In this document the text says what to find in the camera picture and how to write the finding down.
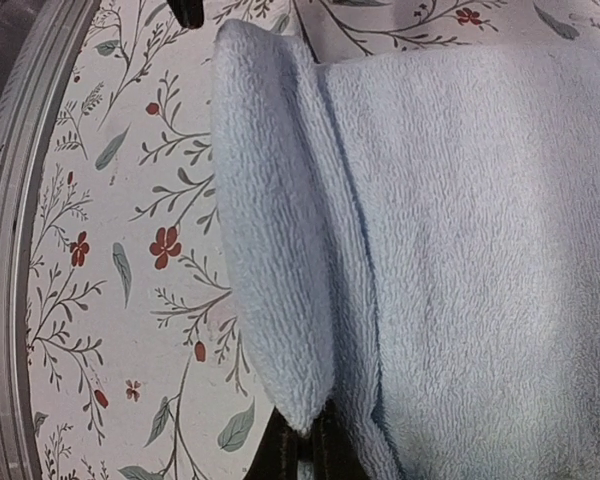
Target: floral patterned surface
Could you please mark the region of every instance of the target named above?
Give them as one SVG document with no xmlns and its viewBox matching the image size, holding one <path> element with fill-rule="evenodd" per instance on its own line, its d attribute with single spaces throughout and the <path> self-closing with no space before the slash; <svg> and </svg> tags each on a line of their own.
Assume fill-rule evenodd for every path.
<svg viewBox="0 0 600 480">
<path fill-rule="evenodd" d="M 29 269 L 31 408 L 47 480 L 239 479 L 268 420 L 214 200 L 210 59 L 224 20 L 304 31 L 320 61 L 467 44 L 600 47 L 600 0 L 205 9 L 205 27 L 185 31 L 163 0 L 104 0 L 65 92 Z"/>
</svg>

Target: red flower print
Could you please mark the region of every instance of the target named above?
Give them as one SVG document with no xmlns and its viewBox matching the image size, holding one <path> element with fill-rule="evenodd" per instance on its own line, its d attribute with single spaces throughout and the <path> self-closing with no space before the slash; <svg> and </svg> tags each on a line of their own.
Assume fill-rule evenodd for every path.
<svg viewBox="0 0 600 480">
<path fill-rule="evenodd" d="M 31 360 L 31 354 L 35 352 L 35 350 L 36 347 L 27 344 L 27 363 L 29 364 L 29 366 L 33 365 L 33 361 Z"/>
<path fill-rule="evenodd" d="M 462 10 L 456 10 L 456 17 L 460 25 L 465 23 L 473 23 L 474 25 L 481 25 L 480 12 L 474 12 L 470 8 L 464 7 Z"/>
<path fill-rule="evenodd" d="M 178 230 L 176 227 L 170 227 L 167 230 L 164 227 L 158 229 L 156 241 L 151 244 L 149 251 L 156 257 L 155 266 L 162 270 L 169 263 L 169 257 L 177 257 L 182 251 L 182 244 L 178 240 Z"/>
<path fill-rule="evenodd" d="M 147 105 L 147 113 L 149 115 L 157 115 L 159 111 L 160 106 L 157 103 L 151 102 L 149 105 Z"/>
<path fill-rule="evenodd" d="M 204 362 L 207 359 L 207 349 L 204 346 L 204 343 L 198 341 L 196 346 L 193 347 L 194 353 L 196 354 L 196 360 L 199 362 Z"/>
<path fill-rule="evenodd" d="M 127 380 L 127 400 L 131 400 L 133 398 L 134 402 L 137 402 L 140 398 L 140 392 L 138 389 L 142 386 L 142 384 L 138 381 L 132 382 L 131 380 Z"/>
<path fill-rule="evenodd" d="M 107 397 L 104 396 L 104 393 L 102 393 L 101 390 L 94 390 L 93 396 L 96 397 L 96 400 L 102 405 L 102 408 L 107 408 L 109 406 L 109 400 L 107 400 Z"/>
<path fill-rule="evenodd" d="M 69 250 L 71 251 L 71 265 L 81 267 L 84 265 L 84 259 L 89 253 L 89 244 L 85 242 L 87 232 L 80 232 L 77 242 L 71 242 Z"/>
</svg>

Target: red berry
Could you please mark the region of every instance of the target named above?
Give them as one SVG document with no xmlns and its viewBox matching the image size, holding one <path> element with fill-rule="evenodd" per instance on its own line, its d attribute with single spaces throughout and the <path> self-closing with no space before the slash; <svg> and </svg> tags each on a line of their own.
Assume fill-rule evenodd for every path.
<svg viewBox="0 0 600 480">
<path fill-rule="evenodd" d="M 107 408 L 109 406 L 109 400 L 107 400 L 107 397 L 105 397 L 104 393 L 100 390 L 94 390 L 93 395 L 96 397 L 98 403 L 102 405 L 102 408 Z"/>
<path fill-rule="evenodd" d="M 205 348 L 204 343 L 198 341 L 193 350 L 196 354 L 196 360 L 199 362 L 204 362 L 207 359 L 207 349 Z"/>
<path fill-rule="evenodd" d="M 156 115 L 159 111 L 160 111 L 160 107 L 158 106 L 157 103 L 151 102 L 149 105 L 147 105 L 147 113 L 149 115 Z"/>
</svg>

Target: metal rim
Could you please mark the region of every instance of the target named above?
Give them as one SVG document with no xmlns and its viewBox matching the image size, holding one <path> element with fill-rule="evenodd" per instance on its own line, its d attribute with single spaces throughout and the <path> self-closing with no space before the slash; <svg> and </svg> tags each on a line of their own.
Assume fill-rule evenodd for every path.
<svg viewBox="0 0 600 480">
<path fill-rule="evenodd" d="M 42 164 L 98 0 L 48 0 L 0 99 L 0 480 L 41 478 L 29 401 L 25 314 Z"/>
</svg>

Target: towel fold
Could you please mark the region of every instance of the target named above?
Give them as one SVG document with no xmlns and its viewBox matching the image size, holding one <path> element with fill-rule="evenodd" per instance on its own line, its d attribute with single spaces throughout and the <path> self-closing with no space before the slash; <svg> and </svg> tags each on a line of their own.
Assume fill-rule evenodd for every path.
<svg viewBox="0 0 600 480">
<path fill-rule="evenodd" d="M 600 51 L 314 65 L 227 22 L 213 144 L 271 401 L 375 480 L 600 479 Z"/>
</svg>

